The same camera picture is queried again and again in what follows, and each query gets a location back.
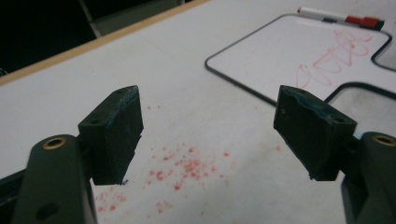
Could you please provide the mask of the white marker with red cap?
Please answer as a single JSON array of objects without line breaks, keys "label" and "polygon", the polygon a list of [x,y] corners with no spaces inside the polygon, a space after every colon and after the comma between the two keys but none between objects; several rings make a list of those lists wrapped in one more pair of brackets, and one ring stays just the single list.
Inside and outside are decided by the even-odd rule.
[{"label": "white marker with red cap", "polygon": [[310,8],[310,7],[299,7],[297,9],[297,13],[306,17],[313,17],[313,18],[331,20],[336,22],[340,21],[343,23],[350,23],[362,28],[377,30],[377,31],[380,31],[385,25],[385,22],[383,20],[375,17],[369,17],[369,16],[358,17],[353,15],[344,15],[340,13],[335,13],[326,10]]}]

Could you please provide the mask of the small whiteboard with black rim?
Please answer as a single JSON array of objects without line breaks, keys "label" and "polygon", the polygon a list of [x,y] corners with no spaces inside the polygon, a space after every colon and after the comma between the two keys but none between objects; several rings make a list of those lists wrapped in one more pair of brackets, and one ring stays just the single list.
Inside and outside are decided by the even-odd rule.
[{"label": "small whiteboard with black rim", "polygon": [[281,85],[322,100],[355,85],[396,93],[396,70],[376,62],[391,41],[385,32],[289,14],[210,56],[205,67],[272,104]]}]

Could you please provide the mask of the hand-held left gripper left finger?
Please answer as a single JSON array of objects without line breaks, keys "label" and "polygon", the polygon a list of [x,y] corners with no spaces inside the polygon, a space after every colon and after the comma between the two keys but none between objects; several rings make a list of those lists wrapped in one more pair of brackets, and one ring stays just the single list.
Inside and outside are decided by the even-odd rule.
[{"label": "hand-held left gripper left finger", "polygon": [[92,185],[120,185],[144,129],[139,89],[113,91],[79,125],[32,147],[11,224],[97,224]]}]

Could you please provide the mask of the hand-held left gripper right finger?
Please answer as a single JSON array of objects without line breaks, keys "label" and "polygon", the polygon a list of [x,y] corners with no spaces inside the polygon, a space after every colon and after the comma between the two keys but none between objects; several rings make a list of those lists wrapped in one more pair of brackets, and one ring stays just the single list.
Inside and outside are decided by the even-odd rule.
[{"label": "hand-held left gripper right finger", "polygon": [[347,224],[396,224],[396,138],[356,138],[357,122],[308,91],[282,85],[274,128],[316,181],[341,185]]}]

